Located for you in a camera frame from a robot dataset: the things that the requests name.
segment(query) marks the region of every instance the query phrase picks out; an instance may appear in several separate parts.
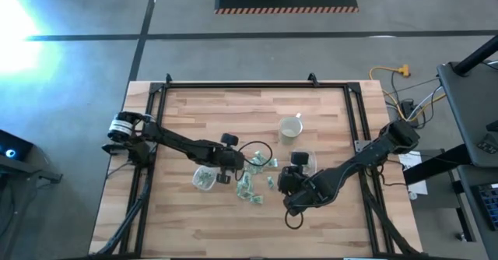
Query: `cable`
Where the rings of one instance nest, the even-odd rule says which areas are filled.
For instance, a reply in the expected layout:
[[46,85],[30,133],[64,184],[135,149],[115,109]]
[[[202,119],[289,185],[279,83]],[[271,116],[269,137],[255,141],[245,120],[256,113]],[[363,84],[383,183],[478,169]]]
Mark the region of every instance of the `cable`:
[[414,121],[415,119],[417,119],[417,117],[418,117],[418,116],[422,113],[422,111],[424,111],[424,110],[425,110],[425,109],[426,109],[429,105],[433,108],[433,105],[434,105],[434,103],[435,103],[435,102],[437,102],[437,101],[439,101],[439,100],[442,100],[443,98],[445,98],[445,97],[446,97],[446,93],[444,93],[444,94],[442,94],[442,95],[438,96],[437,98],[433,98],[433,97],[434,97],[434,95],[432,95],[430,103],[428,103],[428,104],[424,105],[424,106],[422,107],[422,110],[421,110],[421,111],[419,111],[417,114],[415,114],[415,116],[413,117],[413,119],[410,119],[409,121]]
[[244,145],[242,145],[242,147],[239,148],[239,152],[242,151],[242,149],[244,149],[245,147],[251,145],[251,144],[255,144],[255,143],[261,143],[262,145],[268,147],[268,150],[270,150],[270,157],[266,160],[266,162],[262,163],[262,164],[256,164],[256,163],[252,163],[251,161],[249,161],[248,159],[246,159],[244,157],[244,161],[248,162],[249,164],[255,166],[255,167],[263,167],[264,165],[266,165],[267,163],[270,163],[270,161],[272,160],[272,157],[273,157],[273,150],[272,148],[270,147],[270,145],[268,145],[268,143],[266,142],[262,142],[262,141],[259,141],[259,140],[254,140],[254,141],[251,141],[251,142],[248,142]]
[[487,67],[490,67],[490,68],[492,68],[492,69],[498,70],[498,68],[496,68],[496,67],[494,67],[494,66],[492,66],[492,65],[490,65],[490,64],[487,64],[487,63],[485,63],[485,62],[481,62],[481,63],[482,63],[483,65],[487,66]]
[[[399,93],[399,92],[402,92],[402,91],[404,91],[404,90],[408,90],[408,89],[411,89],[411,88],[415,88],[416,86],[421,86],[421,85],[423,85],[423,84],[431,83],[432,81],[436,81],[436,80],[439,80],[439,78],[434,78],[434,79],[431,79],[431,80],[424,81],[424,82],[422,82],[422,83],[415,84],[415,85],[413,85],[413,86],[408,86],[408,87],[406,87],[406,88],[399,89],[399,90],[398,90],[398,93]],[[388,94],[392,94],[392,93],[394,93],[394,92],[385,93],[384,95],[386,96],[386,95],[388,95]]]
[[430,118],[429,118],[429,120],[426,120],[426,112],[424,112],[424,110],[422,110],[422,115],[423,115],[423,127],[424,127],[427,123],[429,123],[434,118],[434,95],[432,95],[430,98]]
[[[388,70],[388,71],[393,72],[392,78],[394,78],[394,72],[399,72],[398,69],[392,69],[392,68],[388,68],[388,67],[384,67],[384,66],[376,66],[376,67],[371,68],[370,71],[368,72],[368,77],[370,78],[370,80],[374,80],[374,77],[372,76],[372,72],[374,72],[375,69],[383,69],[383,70]],[[390,93],[386,92],[386,90],[382,90],[382,92],[384,93],[385,96],[387,95],[388,97],[390,97],[392,99],[394,105],[398,109],[399,117],[406,121],[406,118],[405,118],[405,116],[403,116],[402,110],[399,107],[397,100]]]
[[106,176],[106,179],[108,179],[110,177],[111,174],[115,173],[116,171],[120,170],[121,168],[123,167],[126,167],[126,166],[134,166],[135,164],[133,162],[126,162],[126,163],[123,163],[121,166],[119,166],[117,169],[114,169],[112,170],[109,174],[107,174]]
[[[239,152],[241,152],[241,151],[242,151],[242,149],[244,149],[245,147],[247,147],[247,146],[249,146],[249,145],[251,145],[251,144],[255,144],[255,143],[261,143],[262,145],[264,145],[264,146],[268,147],[268,150],[270,150],[270,157],[269,157],[269,158],[266,160],[266,162],[264,162],[263,164],[256,164],[256,163],[252,163],[251,161],[249,161],[249,160],[248,160],[248,159],[246,159],[245,157],[244,157],[244,161],[248,162],[249,164],[251,164],[251,165],[253,165],[253,166],[255,166],[255,167],[263,167],[264,165],[266,165],[267,163],[269,163],[269,162],[272,160],[272,158],[273,158],[273,150],[272,150],[272,148],[270,147],[270,145],[268,145],[268,143],[266,143],[266,142],[262,142],[262,141],[259,141],[259,140],[254,140],[254,141],[251,141],[251,142],[248,142],[248,143],[246,143],[246,144],[242,145],[242,146],[239,148],[239,150],[238,150],[238,151],[239,151]],[[238,173],[238,170],[235,170],[235,175],[234,175],[234,176],[235,176],[235,181],[240,181],[240,179],[242,179],[242,177],[244,176],[245,172],[246,172],[246,170],[243,168],[243,169],[242,169],[242,174],[241,174],[241,175],[240,175],[240,177],[237,179],[237,173]]]
[[425,99],[423,99],[423,100],[420,102],[420,104],[419,104],[419,105],[417,105],[417,106],[415,107],[415,109],[412,111],[412,113],[408,116],[409,121],[410,121],[410,119],[412,118],[412,116],[414,115],[415,111],[417,111],[417,110],[418,110],[418,109],[422,106],[422,104],[423,104],[424,102],[426,102],[426,100],[427,100],[427,99],[429,99],[430,97],[431,97],[431,100],[432,100],[432,99],[433,99],[434,94],[435,94],[438,90],[441,90],[442,88],[443,88],[442,86],[437,87],[437,89],[436,89],[435,91],[433,91],[433,92],[432,92],[429,96],[427,96]]
[[393,71],[391,74],[391,86],[392,86],[392,89],[395,91],[396,100],[398,101],[398,103],[401,103],[401,101],[399,100],[398,91],[396,90],[396,86],[395,86],[395,74],[396,74],[395,71]]
[[424,157],[429,157],[431,159],[435,159],[435,160],[439,160],[441,162],[445,162],[445,163],[454,163],[454,164],[457,164],[457,165],[462,165],[462,164],[466,164],[466,163],[459,163],[459,162],[455,162],[455,161],[452,161],[452,160],[445,160],[445,159],[441,159],[441,158],[438,158],[436,156],[431,156],[431,155],[424,155],[424,154],[419,154],[420,156],[424,156]]
[[386,177],[384,176],[383,172],[384,172],[384,165],[382,164],[381,165],[381,170],[379,171],[379,176],[381,177],[382,185],[387,186],[387,187],[391,187],[391,186],[405,186],[405,187],[408,187],[408,186],[406,186],[405,183],[401,183],[401,182],[386,183]]
[[407,169],[407,166],[404,165],[402,162],[399,162],[399,161],[396,161],[396,160],[387,160],[387,162],[392,162],[392,163],[397,163],[397,164],[400,164],[403,168],[403,170],[406,170]]
[[383,69],[383,70],[387,70],[390,72],[399,72],[399,69],[388,68],[385,66],[375,66],[375,67],[371,68],[370,71],[368,72],[368,77],[370,77],[370,80],[374,80],[372,73],[374,72],[375,69]]
[[304,216],[303,216],[303,213],[299,213],[301,215],[301,222],[299,223],[299,225],[297,225],[297,227],[292,227],[289,225],[289,221],[287,221],[287,218],[289,216],[289,211],[290,209],[287,209],[286,211],[286,216],[284,217],[284,220],[286,221],[286,225],[289,229],[292,229],[292,230],[297,230],[299,228],[301,228],[301,226],[303,226],[303,222],[304,222]]

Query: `butcher block tabletop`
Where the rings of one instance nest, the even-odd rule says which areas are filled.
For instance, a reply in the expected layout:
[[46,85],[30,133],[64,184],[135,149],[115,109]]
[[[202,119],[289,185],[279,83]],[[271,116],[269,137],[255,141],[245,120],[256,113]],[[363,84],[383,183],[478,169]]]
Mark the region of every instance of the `butcher block tabletop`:
[[[381,85],[375,80],[359,83],[370,133],[376,138],[389,122]],[[123,111],[144,113],[149,85],[150,82],[131,82]],[[352,97],[356,126],[360,129],[358,109]],[[291,146],[285,146],[279,143],[279,121],[296,113],[302,114],[303,132]],[[332,204],[306,210],[299,230],[285,225],[284,196],[276,187],[270,189],[267,181],[267,177],[272,177],[277,182],[295,148],[313,150],[318,170],[336,167],[354,155],[341,89],[168,89],[162,124],[191,139],[219,142],[221,135],[228,132],[239,137],[239,146],[261,140],[271,146],[279,167],[266,168],[253,176],[254,193],[264,199],[262,205],[253,204],[237,197],[237,182],[233,177],[230,184],[216,183],[210,191],[198,190],[191,183],[198,166],[184,154],[159,146],[142,257],[371,256],[358,175],[346,181]],[[263,145],[256,144],[244,149],[244,154],[251,158],[258,150],[268,155]],[[109,171],[126,160],[126,155],[113,156]],[[106,180],[90,252],[101,249],[124,219],[132,174],[133,167],[127,166]],[[396,163],[385,164],[384,176],[387,183],[404,182],[402,169]],[[402,236],[421,251],[406,188],[382,186],[382,189],[389,217]],[[134,247],[138,219],[139,216],[132,226],[130,249]],[[290,217],[289,223],[297,225],[299,217]],[[383,251],[377,218],[376,230]]]

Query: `white mug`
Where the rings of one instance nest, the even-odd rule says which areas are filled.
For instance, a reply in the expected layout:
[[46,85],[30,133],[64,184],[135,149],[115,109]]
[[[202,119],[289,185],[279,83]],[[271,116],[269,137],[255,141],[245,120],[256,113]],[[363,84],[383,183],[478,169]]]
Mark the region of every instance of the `white mug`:
[[303,131],[301,113],[296,116],[285,117],[279,123],[280,142],[285,145],[293,143],[294,139]]

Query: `hazard stripe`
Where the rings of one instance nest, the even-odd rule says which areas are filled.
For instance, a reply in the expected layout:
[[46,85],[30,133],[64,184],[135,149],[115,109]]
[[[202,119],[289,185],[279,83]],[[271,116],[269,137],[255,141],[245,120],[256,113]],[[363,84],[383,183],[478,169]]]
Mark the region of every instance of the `hazard stripe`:
[[216,15],[240,15],[240,14],[297,14],[297,13],[352,13],[358,12],[358,7],[282,7],[282,8],[228,8],[216,9]]

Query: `gray floor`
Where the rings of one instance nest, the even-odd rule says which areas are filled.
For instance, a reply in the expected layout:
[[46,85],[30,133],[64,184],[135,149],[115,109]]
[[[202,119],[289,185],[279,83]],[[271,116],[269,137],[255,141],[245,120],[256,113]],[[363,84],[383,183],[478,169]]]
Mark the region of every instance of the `gray floor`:
[[[150,33],[498,28],[496,0],[358,1],[358,14],[215,16],[213,0],[157,0]],[[147,0],[7,2],[24,13],[2,23],[0,35],[18,29],[19,35],[139,33],[147,5]],[[85,255],[109,160],[100,146],[107,141],[110,119],[121,109],[137,42],[15,43],[8,38],[2,38],[8,43],[0,44],[0,98],[4,100],[0,128],[38,145],[50,159],[50,168],[64,174],[60,185],[40,190],[33,200],[14,258]],[[138,80],[162,80],[166,73],[176,80],[304,79],[309,72],[319,79],[366,79],[373,66],[406,63],[412,77],[395,79],[397,87],[404,88],[434,78],[437,65],[463,58],[488,39],[148,41]],[[375,76],[391,90],[389,72]],[[400,97],[421,101],[437,86],[437,82],[418,86]],[[435,104],[435,113],[434,120],[419,132],[420,148],[460,144],[446,100]],[[424,251],[484,258],[480,243],[453,238],[460,230],[456,214],[417,208],[414,212]]]

